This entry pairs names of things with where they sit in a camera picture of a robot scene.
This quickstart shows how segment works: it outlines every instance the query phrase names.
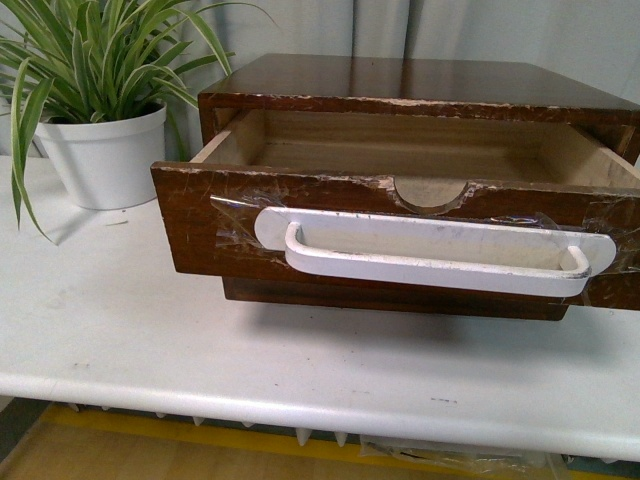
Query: grey curtain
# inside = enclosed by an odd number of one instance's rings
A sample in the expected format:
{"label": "grey curtain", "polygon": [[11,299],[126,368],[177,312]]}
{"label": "grey curtain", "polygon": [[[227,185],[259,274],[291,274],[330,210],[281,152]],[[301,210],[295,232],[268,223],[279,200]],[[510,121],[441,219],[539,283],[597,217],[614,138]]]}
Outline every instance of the grey curtain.
{"label": "grey curtain", "polygon": [[[210,0],[198,0],[200,5]],[[207,20],[234,68],[271,52],[527,62],[640,103],[637,0],[254,0]],[[0,16],[6,18],[0,7]],[[186,30],[185,38],[192,32]],[[192,56],[206,52],[196,43]],[[222,74],[187,79],[196,93]],[[190,149],[201,148],[197,112],[180,108]],[[0,148],[8,124],[0,117]],[[169,156],[175,145],[169,142]]]}

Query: wooden drawer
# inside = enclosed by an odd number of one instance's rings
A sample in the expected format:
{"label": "wooden drawer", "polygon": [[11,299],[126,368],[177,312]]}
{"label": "wooden drawer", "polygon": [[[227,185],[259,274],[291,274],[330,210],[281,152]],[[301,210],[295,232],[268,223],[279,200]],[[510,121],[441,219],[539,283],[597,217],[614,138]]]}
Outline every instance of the wooden drawer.
{"label": "wooden drawer", "polygon": [[[560,319],[572,304],[640,309],[640,174],[585,131],[616,137],[614,127],[496,120],[486,105],[433,116],[426,101],[417,112],[406,102],[341,111],[335,96],[311,108],[293,97],[205,94],[205,148],[152,167],[179,272],[222,276],[239,300],[533,319]],[[617,130],[623,150],[628,128]],[[605,234],[616,254],[569,297],[316,275],[263,247],[254,226],[267,207]]]}

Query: open drawer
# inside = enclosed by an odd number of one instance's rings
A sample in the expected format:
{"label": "open drawer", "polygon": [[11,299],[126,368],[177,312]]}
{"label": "open drawer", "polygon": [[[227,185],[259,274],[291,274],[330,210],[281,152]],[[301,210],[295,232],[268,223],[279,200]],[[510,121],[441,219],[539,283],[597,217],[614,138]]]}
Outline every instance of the open drawer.
{"label": "open drawer", "polygon": [[228,298],[640,309],[640,174],[581,128],[220,104],[201,104],[216,131],[194,160],[152,174],[176,269]]}

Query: wooden cabinet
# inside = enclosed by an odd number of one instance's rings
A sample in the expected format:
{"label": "wooden cabinet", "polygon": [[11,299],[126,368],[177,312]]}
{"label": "wooden cabinet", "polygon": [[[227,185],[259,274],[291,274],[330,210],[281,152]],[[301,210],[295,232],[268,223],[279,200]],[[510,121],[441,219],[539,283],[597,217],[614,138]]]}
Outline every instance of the wooden cabinet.
{"label": "wooden cabinet", "polygon": [[[306,55],[262,57],[199,103],[204,149],[152,174],[176,269],[222,276],[228,298],[550,320],[568,305],[640,310],[638,105],[525,64]],[[615,258],[570,297],[311,274],[257,238],[268,207],[603,234]]]}

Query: green leaf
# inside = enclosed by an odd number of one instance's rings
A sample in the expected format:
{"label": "green leaf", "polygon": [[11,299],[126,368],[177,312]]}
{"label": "green leaf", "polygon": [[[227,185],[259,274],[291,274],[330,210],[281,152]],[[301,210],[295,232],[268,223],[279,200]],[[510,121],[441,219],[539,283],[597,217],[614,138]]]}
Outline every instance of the green leaf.
{"label": "green leaf", "polygon": [[87,11],[89,7],[94,2],[84,2],[82,5],[78,7],[78,13],[76,18],[76,29],[74,33],[73,42],[75,42],[75,37],[80,36],[81,40],[87,40],[89,38],[89,19],[87,18]]}
{"label": "green leaf", "polygon": [[44,0],[2,0],[38,45],[51,45],[61,56],[71,51],[68,31],[53,14]]}
{"label": "green leaf", "polygon": [[218,62],[220,62],[224,73],[226,75],[230,75],[231,65],[229,64],[229,60],[227,60],[227,55],[225,54],[224,48],[222,47],[222,44],[215,32],[199,15],[190,12],[183,12],[183,14],[189,18],[191,24],[200,32],[204,41],[207,42],[209,48],[211,48],[215,56],[218,58]]}
{"label": "green leaf", "polygon": [[66,20],[67,25],[74,25],[77,21],[75,0],[53,0],[52,10],[56,18]]}
{"label": "green leaf", "polygon": [[109,0],[105,7],[104,17],[108,20],[107,37],[112,38],[122,22],[122,17],[126,14],[126,0]]}
{"label": "green leaf", "polygon": [[104,120],[104,112],[93,112],[91,115],[91,123],[100,123]]}
{"label": "green leaf", "polygon": [[42,116],[42,110],[49,91],[51,90],[53,79],[43,81],[29,94],[25,102],[24,111],[22,111],[22,93],[28,67],[29,59],[24,60],[20,64],[20,68],[16,74],[16,83],[11,102],[11,186],[13,202],[18,227],[20,226],[20,206],[21,203],[24,203],[35,227],[45,238],[51,241],[36,219],[33,206],[31,205],[27,189],[24,185],[24,172],[27,163],[28,147],[33,140],[38,120]]}
{"label": "green leaf", "polygon": [[217,61],[218,61],[217,55],[206,55],[204,57],[196,58],[195,60],[191,60],[190,62],[180,65],[174,71],[176,72],[176,75],[182,75],[183,73],[193,70],[194,68],[202,67],[210,63],[215,63]]}
{"label": "green leaf", "polygon": [[142,65],[129,75],[127,82],[122,87],[120,107],[117,110],[118,118],[131,115],[130,112],[135,108],[136,99],[142,94],[143,89],[149,85],[153,77],[159,74],[167,75],[160,67],[155,65]]}
{"label": "green leaf", "polygon": [[98,9],[97,2],[90,2],[89,7],[85,13],[87,24],[87,38],[91,50],[96,55],[96,68],[102,63],[102,55],[104,55],[104,45],[102,44],[103,32],[102,32],[102,19],[100,18],[100,11]]}
{"label": "green leaf", "polygon": [[211,10],[213,8],[225,7],[225,6],[229,6],[229,5],[244,5],[246,7],[257,8],[258,10],[260,10],[260,12],[265,14],[269,20],[271,20],[271,23],[273,23],[274,26],[276,26],[277,28],[280,28],[278,26],[278,24],[276,23],[276,21],[273,19],[273,17],[271,15],[269,15],[269,12],[267,12],[261,6],[255,5],[253,3],[247,3],[247,2],[218,2],[218,3],[214,3],[212,5],[207,5],[206,7],[202,7],[200,9],[196,10],[195,13],[196,13],[196,15],[200,15],[202,12],[204,12],[206,10]]}
{"label": "green leaf", "polygon": [[188,103],[193,108],[198,108],[198,101],[196,100],[196,97],[187,92],[186,89],[174,85],[173,83],[162,78],[154,78],[153,83],[160,84],[161,86],[166,88],[165,96],[174,96],[182,100],[183,102]]}
{"label": "green leaf", "polygon": [[184,52],[189,47],[189,45],[191,45],[191,43],[192,42],[179,42],[175,44],[169,50],[160,55],[160,57],[158,57],[158,59],[153,62],[153,64],[160,67],[168,66],[178,57],[178,55],[182,54],[182,52]]}
{"label": "green leaf", "polygon": [[127,55],[119,72],[120,77],[130,75],[139,65],[138,60],[144,58],[142,54],[146,51],[146,45],[148,43],[147,37],[151,34],[152,30],[156,28],[158,24],[175,16],[176,13],[178,13],[176,10],[168,9],[159,12],[152,18],[143,19],[144,21],[140,25],[140,30],[136,33],[137,38],[128,48]]}
{"label": "green leaf", "polygon": [[76,30],[73,35],[72,58],[76,87],[80,94],[84,111],[90,115],[91,104],[89,101],[89,72],[87,71],[87,59],[85,57],[81,33],[79,30]]}
{"label": "green leaf", "polygon": [[35,55],[35,52],[31,52],[29,48],[33,48],[42,54],[43,57],[48,58],[50,60],[55,60],[57,62],[64,62],[65,59],[59,55],[56,55],[51,50],[45,48],[44,46],[37,45],[33,43],[32,40],[27,40],[26,42],[17,42],[15,40],[9,40],[4,37],[0,37],[0,48],[7,48],[9,51],[14,54],[20,55],[21,58]]}
{"label": "green leaf", "polygon": [[[179,22],[176,22],[174,24],[169,24],[169,26],[164,30],[164,31],[154,31],[153,33],[153,40],[151,42],[148,43],[147,47],[145,48],[145,50],[140,53],[140,55],[138,56],[138,59],[145,62],[148,58],[151,57],[151,55],[154,52],[157,52],[158,49],[158,45],[160,44],[160,42],[162,42],[163,40],[173,40],[173,38],[171,37],[171,33],[182,23],[185,22],[186,19],[180,20]],[[180,48],[180,46],[182,46],[180,52],[177,55],[179,55],[180,53],[182,53],[182,51],[184,51],[185,48],[187,48],[189,45],[191,45],[192,42],[178,42],[178,41],[173,41],[170,43],[172,43],[172,47],[168,50],[168,52],[172,52],[176,47]],[[158,64],[158,59],[154,60],[153,63]]]}
{"label": "green leaf", "polygon": [[100,89],[105,96],[105,100],[109,102],[109,105],[116,105],[118,103],[118,92],[114,82],[114,72],[117,70],[116,65],[119,63],[117,59],[119,56],[124,56],[124,49],[119,48],[119,43],[122,39],[114,41],[111,39],[107,44],[104,52],[104,59],[102,62],[100,76]]}

